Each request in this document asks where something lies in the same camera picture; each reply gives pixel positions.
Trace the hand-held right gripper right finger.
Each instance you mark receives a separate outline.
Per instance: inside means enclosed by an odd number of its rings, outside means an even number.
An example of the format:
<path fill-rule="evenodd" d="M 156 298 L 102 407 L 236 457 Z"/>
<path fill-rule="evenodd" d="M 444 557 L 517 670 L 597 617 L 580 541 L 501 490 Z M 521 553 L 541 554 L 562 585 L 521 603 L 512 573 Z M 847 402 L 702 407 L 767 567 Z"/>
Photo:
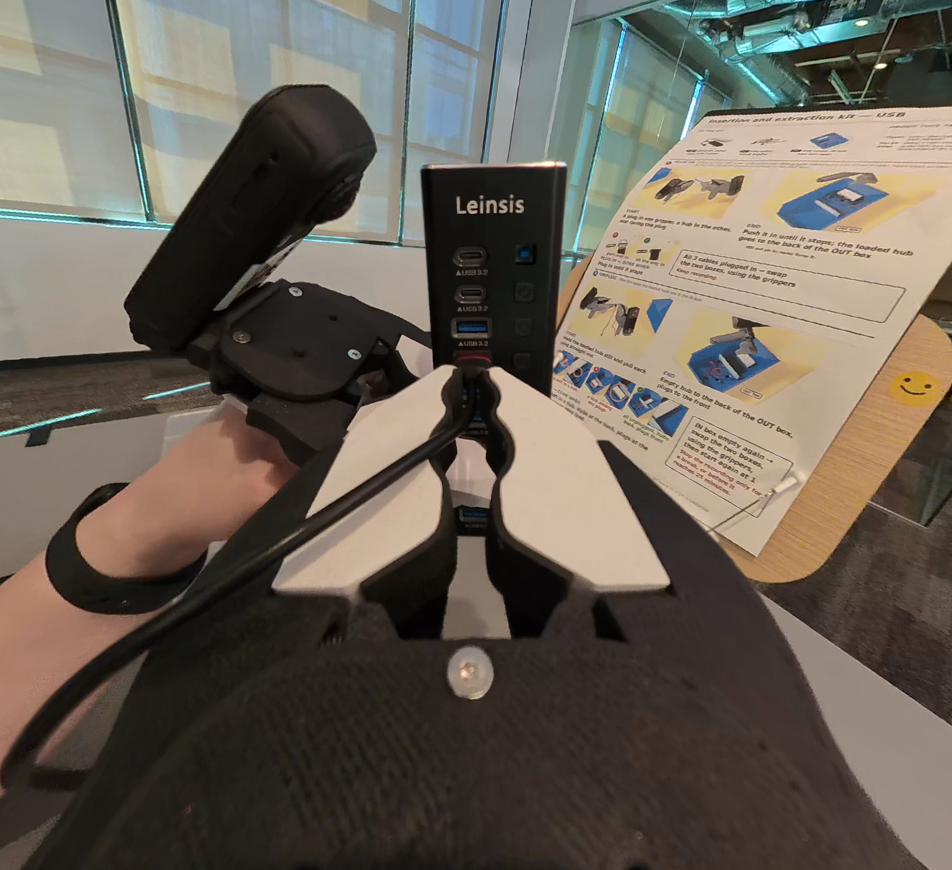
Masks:
<path fill-rule="evenodd" d="M 485 458 L 494 474 L 489 576 L 505 597 L 646 593 L 670 579 L 599 441 L 501 367 L 480 376 Z"/>

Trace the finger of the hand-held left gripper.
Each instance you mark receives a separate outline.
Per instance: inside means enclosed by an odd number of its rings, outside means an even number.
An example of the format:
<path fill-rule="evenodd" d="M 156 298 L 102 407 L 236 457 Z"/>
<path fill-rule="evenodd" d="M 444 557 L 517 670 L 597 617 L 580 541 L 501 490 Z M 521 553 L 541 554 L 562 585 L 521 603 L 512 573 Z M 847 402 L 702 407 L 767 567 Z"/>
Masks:
<path fill-rule="evenodd" d="M 416 386 L 360 407 L 345 442 L 415 442 L 411 400 Z"/>

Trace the black usb hub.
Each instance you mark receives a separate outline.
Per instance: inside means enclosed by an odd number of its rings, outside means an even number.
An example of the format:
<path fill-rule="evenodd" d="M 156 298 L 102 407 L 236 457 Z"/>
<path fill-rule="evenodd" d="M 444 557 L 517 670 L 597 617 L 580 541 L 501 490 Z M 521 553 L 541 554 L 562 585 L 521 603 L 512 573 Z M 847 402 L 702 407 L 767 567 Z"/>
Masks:
<path fill-rule="evenodd" d="M 565 187 L 561 162 L 421 168 L 434 367 L 496 366 L 551 395 Z"/>

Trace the person's left forearm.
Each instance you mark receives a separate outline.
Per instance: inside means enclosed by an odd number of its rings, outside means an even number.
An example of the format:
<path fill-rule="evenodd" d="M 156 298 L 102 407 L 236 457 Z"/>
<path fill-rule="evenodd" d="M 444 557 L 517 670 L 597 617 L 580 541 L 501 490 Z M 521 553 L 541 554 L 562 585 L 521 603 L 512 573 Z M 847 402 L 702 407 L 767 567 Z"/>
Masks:
<path fill-rule="evenodd" d="M 63 600 L 45 554 L 1 588 L 1 757 L 31 718 L 72 675 L 133 629 L 165 610 L 101 615 Z"/>

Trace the person's left hand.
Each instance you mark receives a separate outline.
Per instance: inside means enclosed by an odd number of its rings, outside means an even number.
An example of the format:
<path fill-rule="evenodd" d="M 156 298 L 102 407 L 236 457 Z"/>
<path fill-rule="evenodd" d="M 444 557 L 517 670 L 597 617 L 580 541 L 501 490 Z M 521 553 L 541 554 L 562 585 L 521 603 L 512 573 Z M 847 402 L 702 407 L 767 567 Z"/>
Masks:
<path fill-rule="evenodd" d="M 113 578 L 155 578 L 226 541 L 296 473 L 271 435 L 229 403 L 81 519 L 78 550 Z"/>

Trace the large glass window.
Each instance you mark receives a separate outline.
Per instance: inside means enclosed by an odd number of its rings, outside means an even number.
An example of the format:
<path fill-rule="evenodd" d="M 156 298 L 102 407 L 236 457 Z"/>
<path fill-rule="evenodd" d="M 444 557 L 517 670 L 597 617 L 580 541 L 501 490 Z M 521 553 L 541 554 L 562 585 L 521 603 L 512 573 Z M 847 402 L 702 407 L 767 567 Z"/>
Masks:
<path fill-rule="evenodd" d="M 482 162 L 508 0 L 1 0 L 2 217 L 162 228 L 251 104 L 327 84 L 377 156 L 318 239 L 421 246 L 420 169 Z"/>

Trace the white tethered pin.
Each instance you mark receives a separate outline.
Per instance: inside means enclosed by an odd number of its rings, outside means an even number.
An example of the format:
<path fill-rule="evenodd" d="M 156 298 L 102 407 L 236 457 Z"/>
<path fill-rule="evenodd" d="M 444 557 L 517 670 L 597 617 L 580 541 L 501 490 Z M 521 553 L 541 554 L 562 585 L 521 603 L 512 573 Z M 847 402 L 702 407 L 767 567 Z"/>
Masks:
<path fill-rule="evenodd" d="M 779 496 L 791 491 L 795 487 L 801 486 L 803 483 L 803 478 L 798 475 L 790 475 L 784 478 L 779 482 L 775 487 L 768 491 L 768 493 L 757 497 L 753 502 L 749 503 L 747 506 L 742 507 L 736 512 L 731 513 L 726 518 L 719 520 L 715 524 L 706 527 L 706 532 L 708 534 L 719 533 L 724 527 L 730 525 L 734 520 L 739 519 L 740 517 L 752 514 L 759 516 L 760 513 L 768 507 L 768 505 Z"/>

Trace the black wristband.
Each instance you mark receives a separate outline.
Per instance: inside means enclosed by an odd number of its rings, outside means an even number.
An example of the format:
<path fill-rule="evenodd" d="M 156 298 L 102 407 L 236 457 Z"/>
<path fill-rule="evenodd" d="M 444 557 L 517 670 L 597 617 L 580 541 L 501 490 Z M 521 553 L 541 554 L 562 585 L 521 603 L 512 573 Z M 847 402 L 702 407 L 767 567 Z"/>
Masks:
<path fill-rule="evenodd" d="M 116 578 L 96 571 L 76 542 L 79 523 L 127 487 L 107 483 L 97 487 L 75 508 L 52 536 L 45 553 L 45 569 L 61 599 L 89 614 L 146 615 L 169 606 L 189 590 L 208 561 L 208 551 L 188 566 L 149 578 Z"/>

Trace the instruction sheet on wooden board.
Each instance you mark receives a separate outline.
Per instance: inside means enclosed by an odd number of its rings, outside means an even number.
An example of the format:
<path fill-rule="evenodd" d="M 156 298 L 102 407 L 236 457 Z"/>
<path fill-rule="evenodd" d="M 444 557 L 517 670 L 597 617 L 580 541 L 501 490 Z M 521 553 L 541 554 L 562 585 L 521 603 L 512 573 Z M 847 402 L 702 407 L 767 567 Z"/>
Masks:
<path fill-rule="evenodd" d="M 892 383 L 902 370 L 921 371 L 936 385 L 922 405 L 900 405 Z M 820 569 L 863 512 L 950 386 L 950 340 L 931 320 L 917 316 L 834 437 L 810 475 L 797 477 L 784 495 L 789 506 L 760 554 L 727 536 L 728 525 L 703 529 L 747 578 L 785 583 Z"/>

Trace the printed instruction sheet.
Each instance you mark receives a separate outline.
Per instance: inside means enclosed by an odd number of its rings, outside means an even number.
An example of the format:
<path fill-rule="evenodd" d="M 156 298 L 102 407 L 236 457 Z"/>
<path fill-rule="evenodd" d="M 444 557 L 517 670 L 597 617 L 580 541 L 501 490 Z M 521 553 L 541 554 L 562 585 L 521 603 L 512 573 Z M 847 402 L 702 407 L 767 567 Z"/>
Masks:
<path fill-rule="evenodd" d="M 810 475 L 950 265 L 949 106 L 713 113 L 625 197 L 553 400 L 700 523 Z M 792 498 L 726 531 L 757 556 Z"/>

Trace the yellow smiley sticker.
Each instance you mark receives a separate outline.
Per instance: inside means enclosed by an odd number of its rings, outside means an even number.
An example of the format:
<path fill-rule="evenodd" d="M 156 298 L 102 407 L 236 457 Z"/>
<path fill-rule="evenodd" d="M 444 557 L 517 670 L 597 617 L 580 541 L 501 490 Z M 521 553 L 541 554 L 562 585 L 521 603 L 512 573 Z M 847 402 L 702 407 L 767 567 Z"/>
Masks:
<path fill-rule="evenodd" d="M 933 408 L 945 395 L 946 385 L 936 375 L 911 370 L 899 372 L 890 380 L 887 390 L 903 405 Z"/>

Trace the narrow glass window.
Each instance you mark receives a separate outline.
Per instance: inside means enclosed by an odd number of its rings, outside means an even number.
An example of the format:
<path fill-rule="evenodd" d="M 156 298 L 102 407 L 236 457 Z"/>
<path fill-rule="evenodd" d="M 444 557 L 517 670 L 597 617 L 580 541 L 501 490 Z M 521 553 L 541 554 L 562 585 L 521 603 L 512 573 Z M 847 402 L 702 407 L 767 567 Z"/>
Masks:
<path fill-rule="evenodd" d="M 571 28 L 553 153 L 566 163 L 563 252 L 591 253 L 636 183 L 731 96 L 613 19 Z"/>

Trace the metal ceiling duct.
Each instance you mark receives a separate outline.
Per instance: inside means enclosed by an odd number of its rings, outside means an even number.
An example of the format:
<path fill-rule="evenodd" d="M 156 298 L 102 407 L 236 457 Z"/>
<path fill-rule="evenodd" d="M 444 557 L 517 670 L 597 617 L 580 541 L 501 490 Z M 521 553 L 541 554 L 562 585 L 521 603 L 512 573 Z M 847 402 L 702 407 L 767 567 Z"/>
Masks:
<path fill-rule="evenodd" d="M 669 0 L 659 7 L 779 105 L 949 105 L 951 0 Z"/>

